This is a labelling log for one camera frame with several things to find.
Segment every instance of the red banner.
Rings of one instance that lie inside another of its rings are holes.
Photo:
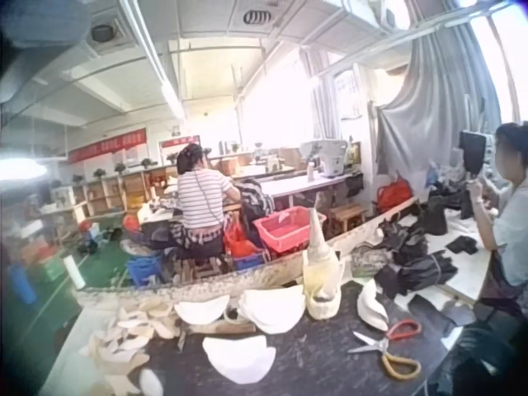
[[[94,158],[102,154],[115,153],[122,149],[128,150],[134,146],[147,143],[147,130],[135,130],[127,134],[120,134],[115,138],[100,140],[69,152],[68,161],[78,163],[85,159]]]
[[[200,144],[200,136],[184,136],[182,138],[175,138],[170,140],[164,140],[163,142],[160,142],[162,149],[166,149],[167,147],[172,146],[179,146],[180,144],[189,144],[189,143],[198,143]]]

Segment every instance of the black table surface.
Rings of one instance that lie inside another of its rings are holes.
[[[361,286],[350,282],[342,287],[341,307],[334,318],[314,321],[306,311],[289,332],[266,335],[267,345],[276,348],[276,358],[269,373],[256,384],[235,384],[219,374],[207,360],[202,335],[188,335],[182,352],[177,349],[177,340],[152,340],[147,349],[150,361],[144,367],[158,375],[165,394],[170,395],[408,396],[416,393],[446,356],[441,333],[423,313],[414,312],[417,315],[414,316],[379,296],[390,324],[404,318],[415,318],[422,324],[421,334],[391,342],[389,346],[395,355],[420,361],[422,373],[404,382],[391,379],[382,366],[379,352],[347,354],[347,350],[365,345],[353,331],[374,339],[383,337],[381,331],[371,328],[357,315],[356,300],[360,292]],[[136,384],[137,376],[138,370],[130,376]]]

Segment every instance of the black hair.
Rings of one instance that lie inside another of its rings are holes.
[[[178,175],[190,172],[195,165],[204,157],[204,150],[199,144],[189,143],[179,154],[176,159],[176,169]]]
[[[522,125],[515,122],[502,124],[495,132],[495,141],[508,151],[519,153],[522,164],[528,167],[528,122]]]

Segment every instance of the scissors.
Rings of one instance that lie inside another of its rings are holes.
[[[406,332],[396,332],[399,328],[402,326],[410,326],[411,330],[408,330]],[[363,334],[360,334],[358,332],[354,332],[354,335],[358,337],[360,340],[365,342],[367,345],[360,346],[356,349],[350,349],[348,353],[359,353],[359,352],[367,352],[367,351],[380,351],[381,352],[381,361],[383,362],[383,366],[389,373],[391,377],[393,377],[396,380],[412,380],[413,378],[416,378],[418,374],[420,374],[420,371],[422,371],[422,365],[419,361],[415,361],[414,359],[409,359],[407,357],[401,357],[401,356],[394,356],[387,352],[387,348],[389,347],[389,341],[396,341],[396,340],[403,340],[404,338],[410,338],[414,337],[418,333],[422,331],[422,325],[412,319],[404,319],[400,322],[397,322],[394,324],[390,330],[387,331],[385,334],[385,337],[381,341],[373,340],[370,337],[364,336]],[[402,374],[396,371],[394,369],[393,364],[400,364],[400,365],[406,365],[409,367],[414,368],[414,371],[409,374]]]

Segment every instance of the white roll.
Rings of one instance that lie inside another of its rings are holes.
[[[78,290],[86,286],[86,282],[81,276],[81,272],[77,268],[77,264],[75,264],[75,260],[73,260],[72,256],[67,256],[64,258],[64,266],[66,266],[69,277],[72,278],[73,284]]]

